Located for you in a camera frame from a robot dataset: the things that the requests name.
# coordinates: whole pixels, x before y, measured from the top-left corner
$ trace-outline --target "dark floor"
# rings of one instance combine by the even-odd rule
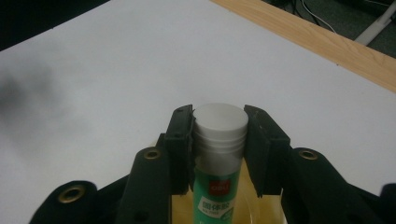
[[[313,17],[303,8],[302,0],[263,0],[274,6],[294,13],[307,21]],[[308,8],[330,24],[334,31],[349,39],[356,39],[371,23],[380,17],[393,0],[304,0]],[[318,23],[323,28],[330,28],[322,21]],[[396,58],[396,20],[393,15],[391,22],[369,45],[390,57]]]

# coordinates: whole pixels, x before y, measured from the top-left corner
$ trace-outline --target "green label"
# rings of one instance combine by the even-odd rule
[[[195,169],[194,224],[231,224],[239,171],[207,175]]]

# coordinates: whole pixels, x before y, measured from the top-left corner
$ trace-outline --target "table surface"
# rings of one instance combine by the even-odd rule
[[[0,52],[0,74],[2,223],[128,174],[189,104],[255,105],[349,183],[396,180],[395,93],[210,1],[108,2]]]

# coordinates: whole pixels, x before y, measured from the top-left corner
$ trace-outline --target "wooden strip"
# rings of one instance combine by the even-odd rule
[[[212,0],[289,41],[396,92],[396,59],[261,0]]]

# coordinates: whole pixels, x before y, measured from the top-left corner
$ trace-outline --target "green glue stick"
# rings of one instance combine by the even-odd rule
[[[226,104],[202,105],[193,115],[193,223],[231,224],[248,115]]]

